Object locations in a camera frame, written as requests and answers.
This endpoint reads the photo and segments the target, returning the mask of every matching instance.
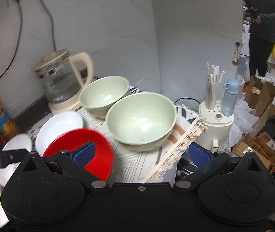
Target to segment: green bowl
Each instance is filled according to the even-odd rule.
[[[172,101],[152,92],[124,97],[106,115],[110,134],[128,145],[144,145],[167,138],[175,122],[176,109]]]
[[[128,90],[126,78],[109,76],[87,85],[79,95],[79,102],[96,118],[104,119],[111,106],[126,96]]]

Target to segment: kettle handle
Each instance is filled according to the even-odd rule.
[[[75,63],[78,61],[83,61],[87,67],[87,80],[85,83],[81,77],[81,73],[75,66]],[[94,66],[92,64],[90,56],[86,52],[72,54],[69,56],[69,63],[73,69],[73,72],[77,78],[78,83],[80,84],[81,88],[84,89],[87,85],[89,85],[92,82],[94,76]]]

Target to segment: red bowl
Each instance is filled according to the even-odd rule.
[[[88,141],[94,142],[96,152],[85,169],[101,180],[107,181],[113,167],[113,150],[106,138],[94,130],[81,128],[62,134],[47,147],[43,157],[54,156],[61,150],[72,152]]]

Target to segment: cardboard box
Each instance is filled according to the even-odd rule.
[[[247,144],[251,149],[258,152],[262,155],[265,159],[267,159],[271,164],[274,165],[273,171],[275,171],[275,142],[267,135],[265,132],[258,135],[268,117],[275,115],[275,105],[269,104],[266,108],[263,115],[260,117],[258,122],[253,126],[252,132],[248,135],[245,135],[232,150],[231,156],[233,153],[236,153],[238,146],[243,142]]]
[[[243,157],[245,155],[245,153],[247,152],[254,152],[258,158],[261,160],[261,162],[265,165],[265,167],[270,171],[272,169],[272,163],[270,161],[268,161],[266,158],[264,158],[260,153],[258,153],[257,151],[251,149],[247,144],[245,144],[244,142],[241,142],[239,144],[239,146],[236,148],[235,150],[235,154]]]
[[[263,83],[261,83],[261,80],[259,78],[251,77],[248,84],[248,90],[245,98],[250,108],[252,109],[255,108],[255,102],[257,102],[258,96],[260,94],[260,93],[258,94],[253,92],[253,88],[261,90],[262,87],[263,87]]]
[[[264,84],[259,78],[251,77],[246,101],[250,108],[256,109],[256,116],[261,117],[275,97],[275,86],[269,82]]]
[[[252,140],[249,144],[250,148],[260,153],[264,158],[274,165],[275,172],[275,141],[265,132]]]

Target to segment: marble wall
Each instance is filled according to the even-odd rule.
[[[243,0],[152,0],[163,94],[203,101],[206,62],[235,76],[235,42],[241,40]],[[192,109],[198,104],[183,101]]]
[[[44,0],[55,21],[58,49],[87,51],[95,75],[121,75],[132,85],[161,92],[151,0]],[[0,99],[12,117],[43,95],[31,67],[52,51],[50,22],[39,0],[21,1],[24,25]],[[9,65],[19,30],[17,5],[0,0],[0,74]]]

